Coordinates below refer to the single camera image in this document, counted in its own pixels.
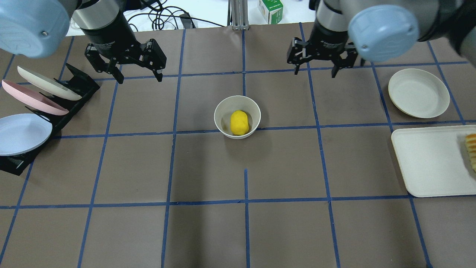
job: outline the yellow toy fruit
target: yellow toy fruit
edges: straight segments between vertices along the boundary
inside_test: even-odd
[[[234,135],[241,136],[248,133],[248,116],[244,111],[236,110],[230,117],[230,129]]]

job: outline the plate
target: plate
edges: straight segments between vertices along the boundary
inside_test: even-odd
[[[420,69],[396,72],[388,83],[388,93],[398,109],[418,118],[437,117],[449,106],[449,92],[445,84]]]
[[[465,137],[476,125],[397,129],[392,143],[409,193],[416,197],[476,194]]]
[[[18,73],[28,82],[53,95],[70,101],[77,101],[81,98],[81,96],[74,93],[69,88],[66,88],[55,80],[45,77],[37,72],[30,71],[20,66],[17,67],[17,70]]]
[[[51,135],[51,123],[33,113],[0,118],[0,155],[19,155],[42,145]]]
[[[68,110],[36,91],[7,80],[2,80],[1,84],[8,94],[35,109],[54,115],[65,115],[68,113]]]

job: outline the bowl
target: bowl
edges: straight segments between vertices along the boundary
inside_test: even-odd
[[[402,112],[418,118],[433,118],[449,106],[449,92],[436,76],[420,69],[396,72],[388,83],[388,94]]]
[[[248,115],[248,124],[250,131],[244,135],[234,135],[230,130],[230,116],[236,110],[242,110]],[[258,104],[246,96],[231,96],[221,101],[215,109],[214,113],[215,125],[218,130],[230,139],[244,139],[258,128],[261,121],[261,110]]]

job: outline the green and white box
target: green and white box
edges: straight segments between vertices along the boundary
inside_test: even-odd
[[[258,0],[258,9],[268,24],[278,24],[283,19],[283,8],[280,0]]]

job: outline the white tray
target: white tray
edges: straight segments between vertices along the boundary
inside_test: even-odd
[[[476,125],[398,129],[392,143],[409,193],[416,197],[476,194],[465,136]]]

